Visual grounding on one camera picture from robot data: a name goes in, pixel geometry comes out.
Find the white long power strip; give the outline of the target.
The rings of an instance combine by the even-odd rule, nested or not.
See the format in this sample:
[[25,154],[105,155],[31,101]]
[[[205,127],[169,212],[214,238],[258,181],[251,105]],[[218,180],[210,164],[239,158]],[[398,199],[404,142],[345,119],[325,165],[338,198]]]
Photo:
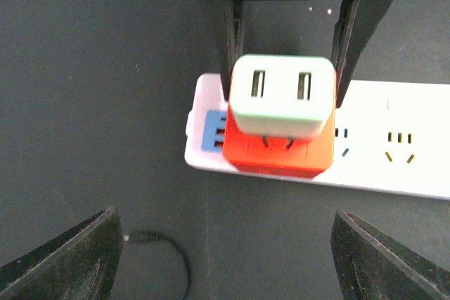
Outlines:
[[[198,78],[184,158],[236,174],[222,155],[226,119],[218,74]],[[311,182],[383,193],[449,198],[449,86],[352,80],[335,114],[333,165]]]

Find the green white plug adapter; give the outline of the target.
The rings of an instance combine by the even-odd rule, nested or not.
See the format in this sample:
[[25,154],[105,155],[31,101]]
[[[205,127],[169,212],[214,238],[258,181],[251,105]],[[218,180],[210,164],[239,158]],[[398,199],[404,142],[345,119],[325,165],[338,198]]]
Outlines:
[[246,54],[232,71],[229,107],[244,134],[312,139],[335,107],[335,80],[327,58]]

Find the red cube socket adapter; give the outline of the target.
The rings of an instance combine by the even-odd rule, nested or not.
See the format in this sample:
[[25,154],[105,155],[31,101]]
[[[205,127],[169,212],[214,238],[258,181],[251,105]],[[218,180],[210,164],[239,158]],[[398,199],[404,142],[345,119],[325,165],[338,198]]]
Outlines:
[[240,171],[313,178],[333,163],[335,107],[322,132],[312,139],[252,136],[242,133],[230,107],[223,154]]

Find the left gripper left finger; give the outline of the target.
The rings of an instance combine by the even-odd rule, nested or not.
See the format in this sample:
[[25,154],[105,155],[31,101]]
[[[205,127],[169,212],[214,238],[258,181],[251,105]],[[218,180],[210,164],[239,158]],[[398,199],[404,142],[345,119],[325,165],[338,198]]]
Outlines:
[[2,299],[109,299],[123,250],[109,206],[1,267]]

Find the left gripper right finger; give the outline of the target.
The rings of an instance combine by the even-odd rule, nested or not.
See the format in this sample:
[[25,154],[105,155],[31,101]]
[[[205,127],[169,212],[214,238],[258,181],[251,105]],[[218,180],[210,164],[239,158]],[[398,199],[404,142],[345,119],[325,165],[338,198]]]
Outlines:
[[343,299],[448,299],[449,271],[339,210],[330,237]]

